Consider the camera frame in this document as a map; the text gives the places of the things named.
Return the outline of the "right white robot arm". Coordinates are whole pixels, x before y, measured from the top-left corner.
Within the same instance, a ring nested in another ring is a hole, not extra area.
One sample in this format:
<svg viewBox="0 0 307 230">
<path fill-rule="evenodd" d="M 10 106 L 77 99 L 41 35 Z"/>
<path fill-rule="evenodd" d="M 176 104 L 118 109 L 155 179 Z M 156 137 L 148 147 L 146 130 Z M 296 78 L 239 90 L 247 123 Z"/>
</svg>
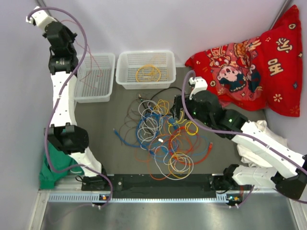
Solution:
<svg viewBox="0 0 307 230">
<path fill-rule="evenodd" d="M 176 95 L 171 114 L 177 119 L 181 112 L 197 127 L 247 148 L 270 164 L 270 167 L 231 164 L 223 175 L 213 179 L 215 188 L 234 190 L 240 185 L 263 186 L 300 200 L 307 186 L 306 156 L 274 140 L 240 112 L 223 109 L 217 96 L 209 91 L 193 96 Z"/>
</svg>

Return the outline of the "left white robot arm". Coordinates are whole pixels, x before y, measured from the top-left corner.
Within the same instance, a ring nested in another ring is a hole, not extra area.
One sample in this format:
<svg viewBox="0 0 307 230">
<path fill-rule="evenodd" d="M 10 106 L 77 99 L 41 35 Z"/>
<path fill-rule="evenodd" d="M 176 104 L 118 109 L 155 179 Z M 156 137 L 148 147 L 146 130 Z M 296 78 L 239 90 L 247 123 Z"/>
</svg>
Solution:
<svg viewBox="0 0 307 230">
<path fill-rule="evenodd" d="M 109 179 L 102 164 L 89 149 L 89 136 L 77 126 L 74 113 L 74 89 L 77 82 L 77 52 L 74 48 L 76 33 L 61 22 L 52 21 L 44 28 L 44 38 L 50 42 L 49 71 L 53 84 L 54 112 L 45 130 L 47 140 L 63 154 L 74 159 L 82 168 L 80 179 L 83 191 L 107 189 Z"/>
</svg>

